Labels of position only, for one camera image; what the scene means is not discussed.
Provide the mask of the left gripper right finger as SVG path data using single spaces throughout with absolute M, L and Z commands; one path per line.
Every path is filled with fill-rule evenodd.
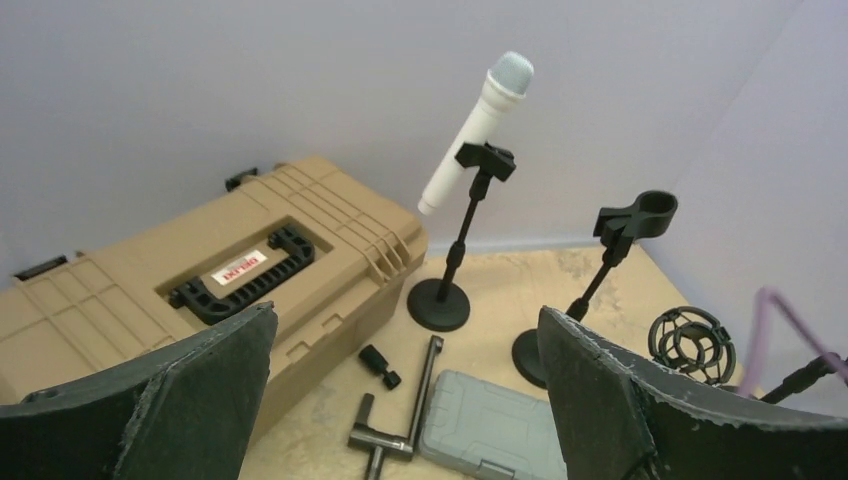
M 843 479 L 847 421 L 699 383 L 545 306 L 538 344 L 571 479 Z

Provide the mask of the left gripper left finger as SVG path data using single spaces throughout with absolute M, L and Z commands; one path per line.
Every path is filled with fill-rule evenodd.
M 235 479 L 278 317 L 253 305 L 197 334 L 1 409 L 5 479 Z

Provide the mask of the white microphone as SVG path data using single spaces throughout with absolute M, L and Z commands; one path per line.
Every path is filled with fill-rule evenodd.
M 534 66 L 525 56 L 507 51 L 487 70 L 480 95 L 448 147 L 418 201 L 418 211 L 432 214 L 447 198 L 465 167 L 456 159 L 468 143 L 484 144 L 502 118 L 525 97 L 534 76 Z

